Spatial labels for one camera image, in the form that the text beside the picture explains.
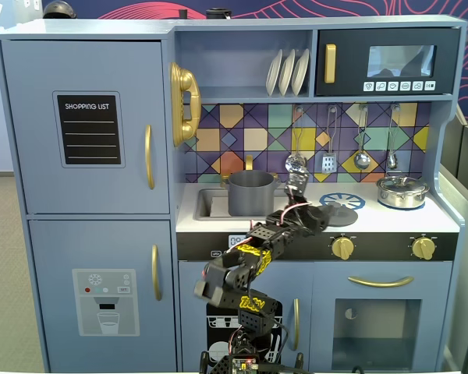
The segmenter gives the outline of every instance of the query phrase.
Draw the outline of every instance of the play kitchen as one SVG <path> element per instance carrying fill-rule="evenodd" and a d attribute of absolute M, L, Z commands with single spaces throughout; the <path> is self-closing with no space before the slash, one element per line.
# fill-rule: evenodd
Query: play kitchen
<path fill-rule="evenodd" d="M 202 351 L 215 365 L 238 314 L 193 286 L 285 208 L 298 171 L 334 210 L 253 283 L 278 301 L 265 358 L 440 371 L 464 222 L 438 165 L 466 22 L 118 22 L 0 33 L 45 369 L 197 372 Z"/>

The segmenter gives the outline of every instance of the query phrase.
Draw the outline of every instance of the gray pot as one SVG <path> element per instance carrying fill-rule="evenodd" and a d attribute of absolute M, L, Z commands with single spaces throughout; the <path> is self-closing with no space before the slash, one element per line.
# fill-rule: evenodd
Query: gray pot
<path fill-rule="evenodd" d="M 424 204 L 430 189 L 418 179 L 410 177 L 384 177 L 376 182 L 378 201 L 396 209 L 416 209 Z"/>
<path fill-rule="evenodd" d="M 274 213 L 274 191 L 278 176 L 261 170 L 233 173 L 227 181 L 229 214 L 234 217 L 260 217 Z"/>

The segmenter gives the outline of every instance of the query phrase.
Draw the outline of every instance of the slotted spatula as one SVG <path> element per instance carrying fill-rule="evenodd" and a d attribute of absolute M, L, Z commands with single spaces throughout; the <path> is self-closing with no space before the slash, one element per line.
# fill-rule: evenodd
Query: slotted spatula
<path fill-rule="evenodd" d="M 331 117 L 331 113 L 335 113 L 335 131 L 333 132 L 333 136 L 329 136 L 329 118 Z M 338 121 L 338 110 L 336 105 L 329 105 L 328 107 L 328 125 L 326 126 L 326 135 L 329 138 L 329 149 L 322 156 L 322 174 L 331 174 L 336 173 L 336 153 L 333 152 L 333 138 L 336 134 L 336 122 Z"/>

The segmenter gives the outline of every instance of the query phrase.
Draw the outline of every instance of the mosaic backsplash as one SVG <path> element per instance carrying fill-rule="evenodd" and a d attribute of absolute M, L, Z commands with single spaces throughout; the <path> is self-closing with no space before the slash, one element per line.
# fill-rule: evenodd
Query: mosaic backsplash
<path fill-rule="evenodd" d="M 394 148 L 397 171 L 414 178 L 421 176 L 428 137 L 430 103 L 400 104 L 401 117 Z M 333 152 L 337 153 L 336 173 L 322 173 L 322 156 L 328 152 L 334 123 L 326 133 L 327 104 L 302 104 L 303 112 L 291 104 L 203 105 L 197 134 L 184 144 L 186 181 L 213 182 L 221 175 L 244 169 L 244 160 L 253 155 L 253 168 L 276 172 L 285 181 L 286 158 L 296 150 L 308 159 L 311 182 L 376 182 L 385 176 L 390 103 L 369 103 L 364 150 L 371 158 L 366 170 L 356 168 L 353 158 L 359 149 L 360 110 L 358 104 L 337 104 L 337 129 Z M 394 114 L 392 128 L 398 115 Z"/>

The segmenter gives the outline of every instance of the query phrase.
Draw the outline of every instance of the control knob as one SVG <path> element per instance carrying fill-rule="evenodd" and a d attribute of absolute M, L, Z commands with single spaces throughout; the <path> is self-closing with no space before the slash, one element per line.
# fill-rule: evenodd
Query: control knob
<path fill-rule="evenodd" d="M 335 256 L 339 257 L 340 259 L 349 259 L 353 252 L 352 240 L 345 237 L 335 239 L 331 246 Z"/>
<path fill-rule="evenodd" d="M 435 243 L 430 238 L 418 238 L 413 242 L 413 253 L 421 259 L 431 259 L 435 252 Z"/>

